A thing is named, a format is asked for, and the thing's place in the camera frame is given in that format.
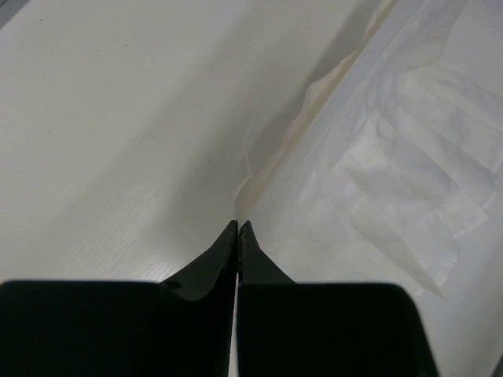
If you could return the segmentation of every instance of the crumpled plastic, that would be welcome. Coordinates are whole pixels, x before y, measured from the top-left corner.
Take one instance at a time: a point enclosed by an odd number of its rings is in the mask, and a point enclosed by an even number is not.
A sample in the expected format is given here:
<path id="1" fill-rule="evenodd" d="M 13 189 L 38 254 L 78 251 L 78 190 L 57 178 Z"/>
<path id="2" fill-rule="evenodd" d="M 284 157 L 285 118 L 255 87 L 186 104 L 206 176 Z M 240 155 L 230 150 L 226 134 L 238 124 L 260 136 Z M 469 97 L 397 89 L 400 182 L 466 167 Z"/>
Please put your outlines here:
<path id="1" fill-rule="evenodd" d="M 383 2 L 240 188 L 238 218 L 292 278 L 442 294 L 503 161 L 503 99 L 439 63 L 465 4 Z"/>

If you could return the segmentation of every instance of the translucent plastic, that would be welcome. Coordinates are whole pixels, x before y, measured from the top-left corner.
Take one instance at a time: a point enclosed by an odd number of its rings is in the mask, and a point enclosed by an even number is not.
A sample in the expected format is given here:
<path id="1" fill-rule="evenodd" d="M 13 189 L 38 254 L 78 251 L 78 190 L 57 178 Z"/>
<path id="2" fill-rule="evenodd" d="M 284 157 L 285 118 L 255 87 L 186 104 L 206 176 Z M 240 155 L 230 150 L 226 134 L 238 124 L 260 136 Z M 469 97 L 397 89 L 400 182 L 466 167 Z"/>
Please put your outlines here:
<path id="1" fill-rule="evenodd" d="M 238 192 L 239 217 L 296 279 L 442 294 L 458 238 L 488 219 L 503 156 L 503 100 L 438 62 L 465 4 L 399 2 L 361 54 L 313 84 L 283 149 Z"/>

